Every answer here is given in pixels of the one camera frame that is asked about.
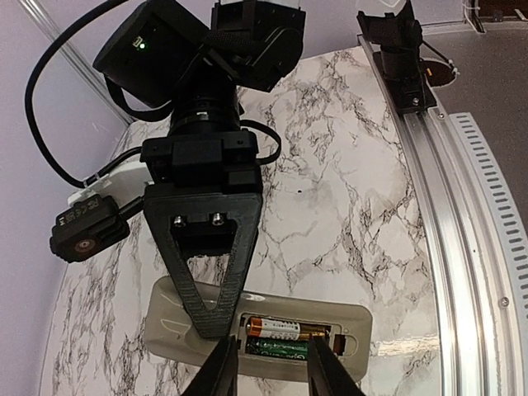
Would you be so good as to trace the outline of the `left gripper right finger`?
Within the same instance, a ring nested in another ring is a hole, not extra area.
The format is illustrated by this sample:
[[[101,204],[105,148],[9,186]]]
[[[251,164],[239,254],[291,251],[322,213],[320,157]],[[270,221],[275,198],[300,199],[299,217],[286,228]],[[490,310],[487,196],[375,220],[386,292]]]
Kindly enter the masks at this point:
[[[307,369],[312,396],[363,396],[322,337],[309,339]]]

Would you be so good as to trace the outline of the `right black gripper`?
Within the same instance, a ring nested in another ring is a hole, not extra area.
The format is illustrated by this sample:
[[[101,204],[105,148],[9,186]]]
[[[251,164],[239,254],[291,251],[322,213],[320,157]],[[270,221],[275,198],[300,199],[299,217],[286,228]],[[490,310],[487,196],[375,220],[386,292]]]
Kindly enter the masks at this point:
[[[143,142],[140,161],[156,183],[224,194],[149,196],[158,252],[198,335],[229,334],[257,242],[262,172],[248,130],[176,134]]]

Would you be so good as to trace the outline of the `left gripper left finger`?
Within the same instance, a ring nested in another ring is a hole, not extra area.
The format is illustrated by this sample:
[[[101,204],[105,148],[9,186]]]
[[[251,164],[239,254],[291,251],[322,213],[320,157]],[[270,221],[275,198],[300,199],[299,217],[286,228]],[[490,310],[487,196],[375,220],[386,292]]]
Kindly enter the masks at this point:
[[[235,336],[217,343],[189,384],[189,395],[234,396],[238,393],[238,344]]]

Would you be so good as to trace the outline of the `black green AAA battery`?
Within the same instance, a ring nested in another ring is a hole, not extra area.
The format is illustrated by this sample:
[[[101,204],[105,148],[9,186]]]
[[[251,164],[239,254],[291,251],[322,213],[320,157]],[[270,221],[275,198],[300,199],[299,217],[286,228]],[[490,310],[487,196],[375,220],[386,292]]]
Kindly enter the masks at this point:
[[[308,357],[308,343],[250,337],[247,339],[245,352],[256,356],[305,361]]]

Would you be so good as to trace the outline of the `white remote control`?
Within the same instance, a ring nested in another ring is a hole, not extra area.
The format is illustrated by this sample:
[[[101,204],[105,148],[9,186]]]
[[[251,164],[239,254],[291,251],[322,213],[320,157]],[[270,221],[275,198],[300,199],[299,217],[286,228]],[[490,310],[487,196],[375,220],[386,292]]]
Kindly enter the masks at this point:
[[[238,372],[271,380],[305,382],[310,337],[321,337],[354,380],[368,367],[373,318],[361,305],[286,298],[244,291],[230,334]],[[201,366],[216,346],[193,328],[172,280],[154,283],[144,345],[156,356]]]

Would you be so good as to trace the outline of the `gold AAA battery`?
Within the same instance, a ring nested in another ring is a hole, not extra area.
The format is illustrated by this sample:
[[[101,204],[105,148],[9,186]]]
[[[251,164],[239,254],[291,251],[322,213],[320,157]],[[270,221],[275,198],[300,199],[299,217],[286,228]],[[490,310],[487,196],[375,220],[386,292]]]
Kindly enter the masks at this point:
[[[308,341],[311,337],[328,338],[330,328],[324,325],[250,317],[246,324],[246,334],[248,337],[301,342]]]

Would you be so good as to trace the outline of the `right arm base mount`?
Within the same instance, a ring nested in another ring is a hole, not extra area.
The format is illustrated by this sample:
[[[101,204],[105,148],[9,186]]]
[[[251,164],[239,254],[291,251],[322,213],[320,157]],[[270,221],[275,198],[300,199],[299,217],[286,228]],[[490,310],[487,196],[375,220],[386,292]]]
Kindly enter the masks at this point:
[[[420,56],[422,26],[406,2],[399,14],[369,16],[360,11],[357,19],[367,42],[377,45],[375,67],[398,114],[425,111],[437,105],[428,85]]]

